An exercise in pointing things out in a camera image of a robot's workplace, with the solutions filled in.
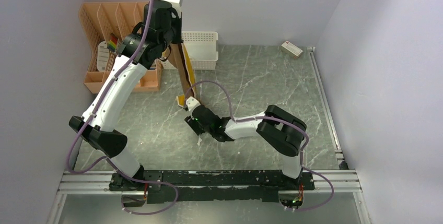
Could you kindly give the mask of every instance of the small box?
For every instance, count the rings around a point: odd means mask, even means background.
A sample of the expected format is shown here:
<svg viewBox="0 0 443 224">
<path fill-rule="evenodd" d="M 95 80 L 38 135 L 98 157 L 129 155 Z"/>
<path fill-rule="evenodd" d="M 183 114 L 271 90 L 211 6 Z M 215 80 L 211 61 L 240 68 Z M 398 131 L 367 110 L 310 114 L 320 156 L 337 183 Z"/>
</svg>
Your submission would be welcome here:
<svg viewBox="0 0 443 224">
<path fill-rule="evenodd" d="M 303 52 L 302 49 L 296 47 L 295 45 L 293 45 L 292 43 L 290 43 L 289 41 L 285 41 L 281 46 L 280 49 L 284 52 L 289 54 L 290 56 L 297 58 L 301 55 L 301 53 Z"/>
</svg>

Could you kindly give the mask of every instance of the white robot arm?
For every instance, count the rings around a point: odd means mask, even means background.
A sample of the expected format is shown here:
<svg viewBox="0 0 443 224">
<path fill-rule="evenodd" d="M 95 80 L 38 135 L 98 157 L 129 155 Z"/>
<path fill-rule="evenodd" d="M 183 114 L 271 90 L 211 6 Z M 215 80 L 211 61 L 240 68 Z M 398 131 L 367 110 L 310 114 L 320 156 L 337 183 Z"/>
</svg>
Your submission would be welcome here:
<svg viewBox="0 0 443 224">
<path fill-rule="evenodd" d="M 306 124 L 287 113 L 283 109 L 270 105 L 267 110 L 253 116 L 219 118 L 211 110 L 201 105 L 198 100 L 190 97 L 186 100 L 189 116 L 185 119 L 187 124 L 197 135 L 209 133 L 219 142 L 229 142 L 244 137 L 260 136 L 283 157 L 284 175 L 296 179 L 301 173 L 300 145 L 304 140 L 301 133 L 295 129 L 282 125 L 281 129 L 276 127 L 275 121 L 257 119 L 255 121 L 243 121 L 261 116 L 272 116 L 290 122 L 299 128 L 306 130 Z"/>
<path fill-rule="evenodd" d="M 148 5 L 144 8 L 144 22 L 138 23 L 132 33 L 119 46 L 119 56 L 115 58 L 112 71 L 105 81 L 101 91 L 91 106 L 81 117 L 73 116 L 69 125 L 79 131 L 85 120 L 91 115 L 94 118 L 82 133 L 82 138 L 93 148 L 101 150 L 114 165 L 128 176 L 143 179 L 143 166 L 138 163 L 126 147 L 127 138 L 115 130 L 120 112 L 137 82 L 145 75 L 156 59 L 170 44 L 180 44 L 181 40 L 181 5 L 183 0 L 154 0 L 152 19 L 146 24 Z M 140 28 L 149 27 L 145 42 L 141 42 L 142 35 L 137 33 Z M 136 48 L 142 44 L 140 52 L 132 63 L 115 76 L 116 72 L 125 66 Z M 109 90 L 105 87 L 113 83 Z M 103 93 L 103 102 L 97 112 L 93 114 L 99 98 Z"/>
</svg>

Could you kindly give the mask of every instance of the gray floor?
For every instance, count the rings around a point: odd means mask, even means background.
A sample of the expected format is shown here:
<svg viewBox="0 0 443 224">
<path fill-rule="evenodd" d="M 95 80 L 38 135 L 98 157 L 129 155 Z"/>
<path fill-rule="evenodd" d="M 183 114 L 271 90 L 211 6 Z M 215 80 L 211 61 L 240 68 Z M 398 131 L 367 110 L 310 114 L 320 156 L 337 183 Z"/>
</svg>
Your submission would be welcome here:
<svg viewBox="0 0 443 224">
<path fill-rule="evenodd" d="M 311 59 L 306 51 L 293 59 L 276 46 L 220 46 L 216 70 L 196 71 L 197 80 L 215 80 L 231 94 L 234 115 L 249 116 L 275 104 L 307 124 L 311 138 L 305 165 L 338 169 L 333 140 L 326 122 Z M 236 170 L 281 169 L 282 159 L 261 138 L 219 143 L 209 135 L 199 138 L 184 122 L 177 106 L 181 94 L 176 70 L 165 70 L 159 92 L 133 93 L 116 129 L 128 136 L 128 147 L 145 169 Z M 223 92 L 213 84 L 199 90 L 203 103 L 219 116 L 228 116 Z M 83 142 L 76 169 L 87 167 L 102 153 Z M 105 162 L 94 170 L 111 170 Z"/>
<path fill-rule="evenodd" d="M 307 193 L 304 205 L 319 204 L 327 198 L 328 194 Z M 145 204 L 141 208 L 131 210 L 146 213 L 160 210 L 167 205 L 169 203 Z M 59 223 L 360 223 L 352 193 L 337 193 L 325 206 L 297 213 L 292 213 L 290 210 L 284 211 L 279 203 L 261 201 L 178 202 L 166 212 L 152 216 L 130 216 L 120 209 L 120 196 L 69 195 Z"/>
</svg>

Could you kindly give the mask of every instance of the cable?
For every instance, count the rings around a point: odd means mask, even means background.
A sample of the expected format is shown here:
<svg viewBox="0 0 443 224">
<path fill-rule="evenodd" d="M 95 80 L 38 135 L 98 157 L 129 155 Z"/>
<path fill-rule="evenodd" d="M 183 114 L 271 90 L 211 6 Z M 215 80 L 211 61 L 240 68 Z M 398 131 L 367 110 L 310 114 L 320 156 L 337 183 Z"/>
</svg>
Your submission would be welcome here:
<svg viewBox="0 0 443 224">
<path fill-rule="evenodd" d="M 92 121 L 92 117 L 90 116 L 86 120 L 86 122 L 83 124 L 83 126 L 81 126 L 80 130 L 78 131 L 77 135 L 75 136 L 74 142 L 72 142 L 71 147 L 69 148 L 68 154 L 66 156 L 66 161 L 65 161 L 65 167 L 69 173 L 74 173 L 74 174 L 86 173 L 87 171 L 91 170 L 98 162 L 100 162 L 102 159 L 106 158 L 106 156 L 102 156 L 102 157 L 98 158 L 96 161 L 94 161 L 85 170 L 80 170 L 80 171 L 76 171 L 76 170 L 72 169 L 71 166 L 69 165 L 69 160 L 71 159 L 72 151 L 74 150 L 75 145 L 77 145 L 77 142 L 80 140 L 80 135 L 83 133 L 83 131 L 85 130 L 85 128 L 89 125 L 89 123 L 91 121 Z"/>
<path fill-rule="evenodd" d="M 287 121 L 284 121 L 284 120 L 281 120 L 281 119 L 278 119 L 278 118 L 274 118 L 274 117 L 269 117 L 269 116 L 258 116 L 258 117 L 250 117 L 250 118 L 246 118 L 246 119 L 236 120 L 236 119 L 234 118 L 233 113 L 232 113 L 232 103 L 231 103 L 231 98 L 230 98 L 228 92 L 226 91 L 226 89 L 225 89 L 222 85 L 220 85 L 219 83 L 217 83 L 217 82 L 215 82 L 215 81 L 212 81 L 212 80 L 200 80 L 200 81 L 194 83 L 194 84 L 193 84 L 193 85 L 192 85 L 192 86 L 186 91 L 186 93 L 185 93 L 185 101 L 186 101 L 187 96 L 188 96 L 188 94 L 190 93 L 190 91 L 191 91 L 191 89 L 192 89 L 193 87 L 195 87 L 195 86 L 197 86 L 197 85 L 199 85 L 199 84 L 201 84 L 201 83 L 205 83 L 205 82 L 216 84 L 219 88 L 221 88 L 221 89 L 223 90 L 223 92 L 224 92 L 225 95 L 226 95 L 226 99 L 228 100 L 228 104 L 229 104 L 229 116 L 230 116 L 230 118 L 231 118 L 234 122 L 247 122 L 247 121 L 256 121 L 256 120 L 271 120 L 271 121 L 276 121 L 276 122 L 279 122 L 279 123 L 285 124 L 285 125 L 287 125 L 287 126 L 290 126 L 290 127 L 294 128 L 295 130 L 297 130 L 298 132 L 300 132 L 300 133 L 303 135 L 303 137 L 305 137 L 305 140 L 306 140 L 305 143 L 304 143 L 304 144 L 301 146 L 301 148 L 300 148 L 300 164 L 303 164 L 303 150 L 305 149 L 306 145 L 308 145 L 308 143 L 309 143 L 309 136 L 308 136 L 308 134 L 307 134 L 305 131 L 303 131 L 300 127 L 298 127 L 298 126 L 296 126 L 296 125 L 294 125 L 294 124 L 292 124 L 292 123 L 290 123 L 290 122 L 287 122 Z M 328 199 L 326 199 L 325 201 L 323 201 L 322 203 L 320 203 L 320 204 L 318 204 L 318 205 L 315 205 L 315 206 L 312 206 L 312 207 L 308 207 L 308 208 L 293 209 L 293 210 L 294 210 L 294 211 L 300 211 L 300 212 L 301 212 L 301 211 L 309 211 L 309 210 L 313 210 L 313 209 L 319 208 L 319 207 L 325 205 L 326 203 L 328 203 L 328 202 L 334 197 L 334 193 L 335 193 L 335 192 L 334 192 L 334 186 L 332 185 L 331 181 L 328 180 L 328 178 L 326 178 L 324 175 L 322 175 L 322 174 L 320 174 L 320 173 L 317 173 L 317 172 L 315 172 L 315 171 L 312 171 L 312 170 L 310 170 L 309 168 L 306 168 L 306 167 L 304 167 L 304 166 L 301 166 L 301 168 L 304 169 L 304 170 L 306 170 L 306 171 L 308 171 L 308 172 L 310 172 L 310 173 L 313 173 L 313 174 L 315 174 L 315 175 L 318 175 L 318 176 L 322 177 L 322 178 L 323 178 L 323 179 L 329 184 L 329 186 L 331 187 L 331 195 L 328 197 Z"/>
<path fill-rule="evenodd" d="M 123 176 L 124 178 L 131 180 L 131 181 L 135 181 L 138 183 L 143 183 L 143 184 L 154 184 L 154 185 L 166 185 L 166 186 L 170 186 L 171 188 L 174 189 L 174 191 L 176 192 L 176 196 L 174 198 L 174 200 L 171 202 L 171 204 L 169 204 L 167 207 L 160 209 L 158 211 L 154 211 L 154 212 L 150 212 L 150 213 L 139 213 L 139 212 L 134 212 L 134 211 L 130 211 L 129 209 L 127 209 L 124 205 L 123 205 L 123 199 L 121 200 L 122 203 L 122 210 L 129 213 L 129 214 L 133 214 L 133 215 L 154 215 L 154 214 L 159 214 L 161 212 L 164 212 L 166 210 L 168 210 L 169 208 L 171 208 L 178 200 L 179 198 L 179 190 L 177 189 L 176 186 L 172 185 L 169 182 L 164 182 L 164 181 L 144 181 L 144 180 L 138 180 L 138 179 L 134 179 L 128 175 L 126 175 L 125 173 L 123 173 L 122 171 L 120 171 L 113 163 L 110 159 L 106 159 L 106 161 L 109 163 L 109 165 L 111 165 L 111 167 L 113 167 L 113 169 L 116 170 L 117 173 L 119 173 L 121 176 Z"/>
<path fill-rule="evenodd" d="M 146 202 L 145 200 L 142 200 L 142 199 L 136 199 L 136 198 L 134 198 L 134 197 L 130 197 L 130 196 L 126 196 L 126 195 L 125 195 L 125 196 L 122 196 L 122 200 L 123 200 L 124 198 L 130 199 L 130 200 L 135 201 L 135 202 L 143 202 L 143 203 Z"/>
</svg>

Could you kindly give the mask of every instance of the white plastic basket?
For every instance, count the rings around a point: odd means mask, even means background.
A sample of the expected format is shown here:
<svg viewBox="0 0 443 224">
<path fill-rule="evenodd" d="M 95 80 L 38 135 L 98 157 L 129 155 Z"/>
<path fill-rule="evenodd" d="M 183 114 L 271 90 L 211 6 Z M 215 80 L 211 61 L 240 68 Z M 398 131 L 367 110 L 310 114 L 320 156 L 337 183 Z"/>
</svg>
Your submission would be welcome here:
<svg viewBox="0 0 443 224">
<path fill-rule="evenodd" d="M 215 70 L 218 60 L 217 32 L 182 32 L 184 45 L 194 70 Z M 175 69 L 169 62 L 162 62 L 164 69 Z"/>
</svg>

